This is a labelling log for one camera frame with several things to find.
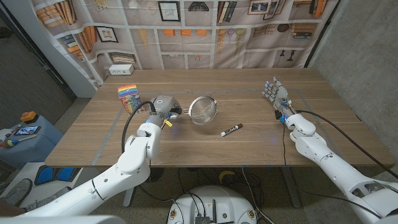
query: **picture frame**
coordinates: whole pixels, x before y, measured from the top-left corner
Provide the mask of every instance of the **picture frame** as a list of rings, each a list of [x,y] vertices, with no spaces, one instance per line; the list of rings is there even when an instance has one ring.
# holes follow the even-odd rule
[[[275,15],[278,15],[280,13],[282,13],[282,10],[285,6],[286,0],[280,0],[278,6],[276,7],[275,10]]]
[[[119,43],[118,38],[116,37],[116,34],[114,33],[113,27],[98,26],[98,27],[95,27],[95,29],[97,30],[97,34],[98,34],[101,42]]]
[[[248,15],[268,14],[272,0],[251,0]]]
[[[280,0],[273,0],[271,2],[271,5],[269,6],[268,14],[264,15],[262,20],[272,19],[276,13],[276,9],[278,8],[279,3],[280,3]]]
[[[181,22],[179,1],[158,1],[162,21]]]

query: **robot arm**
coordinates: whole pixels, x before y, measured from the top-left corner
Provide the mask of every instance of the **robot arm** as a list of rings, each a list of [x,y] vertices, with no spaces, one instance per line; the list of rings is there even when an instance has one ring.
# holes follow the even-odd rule
[[[178,102],[170,96],[159,96],[154,103],[156,112],[150,112],[147,122],[140,125],[137,137],[130,136],[118,162],[97,177],[62,195],[53,202],[24,217],[56,217],[88,215],[107,199],[142,184],[150,174],[146,158],[157,157],[162,133],[159,119],[177,118],[181,114]]]
[[[398,211],[398,184],[366,177],[337,156],[315,132],[315,125],[295,113],[287,90],[280,81],[276,78],[274,81],[275,85],[267,82],[262,94],[280,112],[280,121],[292,130],[290,138],[295,142],[297,151],[316,163],[348,200],[368,208],[381,218]],[[376,223],[380,220],[367,210],[350,205],[363,223]]]

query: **printed bookshelf backdrop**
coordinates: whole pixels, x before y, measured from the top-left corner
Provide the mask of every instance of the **printed bookshelf backdrop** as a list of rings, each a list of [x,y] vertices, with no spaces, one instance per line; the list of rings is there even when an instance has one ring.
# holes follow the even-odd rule
[[[32,0],[53,46],[98,87],[135,69],[303,67],[337,0]]]

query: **wooden table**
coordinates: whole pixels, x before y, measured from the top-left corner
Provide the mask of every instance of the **wooden table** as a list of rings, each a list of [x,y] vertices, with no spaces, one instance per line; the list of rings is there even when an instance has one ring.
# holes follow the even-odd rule
[[[53,167],[111,166],[121,155],[121,133],[127,113],[118,98],[118,87],[136,83],[142,101],[157,95],[174,96],[189,108],[198,96],[210,95],[221,108],[212,122],[193,124],[183,114],[162,132],[159,157],[153,167],[267,167],[284,165],[283,125],[275,120],[271,102],[261,95],[266,81],[277,77],[288,89],[296,110],[316,112],[337,124],[359,145],[385,165],[394,163],[386,147],[340,99],[314,69],[145,70],[130,76],[110,76],[87,104],[45,163]],[[148,113],[132,119],[127,134],[136,134]],[[329,147],[352,165],[373,161],[326,122],[314,122]],[[221,137],[238,123],[243,128]],[[286,162],[314,166],[301,156],[285,133]]]

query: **table leg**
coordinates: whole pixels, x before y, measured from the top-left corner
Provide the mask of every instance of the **table leg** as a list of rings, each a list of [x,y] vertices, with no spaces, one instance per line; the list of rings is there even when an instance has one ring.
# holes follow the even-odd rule
[[[135,194],[136,194],[136,188],[135,187],[126,190],[126,193],[124,194],[124,199],[123,199],[123,206],[124,207],[126,207],[126,208],[130,207]]]
[[[301,205],[301,201],[300,201],[300,197],[299,197],[299,192],[294,187],[295,182],[294,182],[292,170],[290,169],[290,167],[282,167],[280,169],[285,178],[286,187],[287,187],[287,190],[289,191],[289,195],[290,195],[290,199],[292,200],[293,207],[300,208],[302,205]]]

